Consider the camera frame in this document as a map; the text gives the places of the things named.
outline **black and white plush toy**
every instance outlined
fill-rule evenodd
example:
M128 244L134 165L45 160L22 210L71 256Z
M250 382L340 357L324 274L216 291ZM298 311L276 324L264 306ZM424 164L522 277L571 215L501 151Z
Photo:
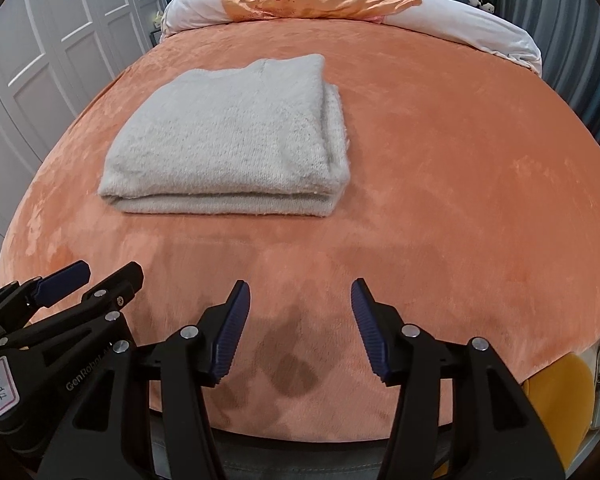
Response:
M495 5L493 5L493 3L491 3L489 0L468 0L467 3L472 7L484 10L489 14L493 14L496 11Z

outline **bed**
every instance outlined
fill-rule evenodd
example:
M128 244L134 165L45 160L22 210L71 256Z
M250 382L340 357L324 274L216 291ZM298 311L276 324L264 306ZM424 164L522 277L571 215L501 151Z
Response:
M246 280L250 318L231 374L205 391L210 421L297 441L388 436L397 392L366 360L349 303L358 277L436 338L484 336L520 382L600 338L600 149L532 66L360 20L167 36L44 161L4 240L0 285L77 259L95 283L135 260L146 278L125 313L147 344ZM192 68L313 53L350 140L351 181L328 218L134 215L96 195L112 140L160 86ZM444 384L441 424L451 409Z

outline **metal pin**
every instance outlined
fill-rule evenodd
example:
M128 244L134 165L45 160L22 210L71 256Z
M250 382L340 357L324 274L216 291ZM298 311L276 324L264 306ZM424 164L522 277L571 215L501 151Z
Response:
M180 336L184 339L192 339L197 336L199 332L200 330L198 330L197 326L190 325L180 330Z
M471 341L471 346L480 352L484 352L487 348L489 348L489 342L483 337L475 337Z
M129 350L129 341L125 341L124 339L122 341L116 341L113 343L112 349L116 354L122 354L122 352Z
M415 325L405 325L402 327L401 332L405 337L418 337L420 335L420 329Z
M104 317L107 321L115 321L120 317L120 313L117 310L112 310L111 312L107 312L107 315Z

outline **wardrobe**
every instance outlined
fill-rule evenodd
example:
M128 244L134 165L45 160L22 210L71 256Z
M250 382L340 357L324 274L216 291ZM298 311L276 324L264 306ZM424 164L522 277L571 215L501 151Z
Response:
M6 0L0 8L0 247L71 122L152 47L165 0Z

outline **curtain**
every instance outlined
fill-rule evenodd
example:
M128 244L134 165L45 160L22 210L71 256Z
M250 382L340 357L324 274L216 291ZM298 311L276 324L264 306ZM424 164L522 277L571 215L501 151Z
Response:
M542 78L600 144L600 6L595 0L498 0L542 52Z

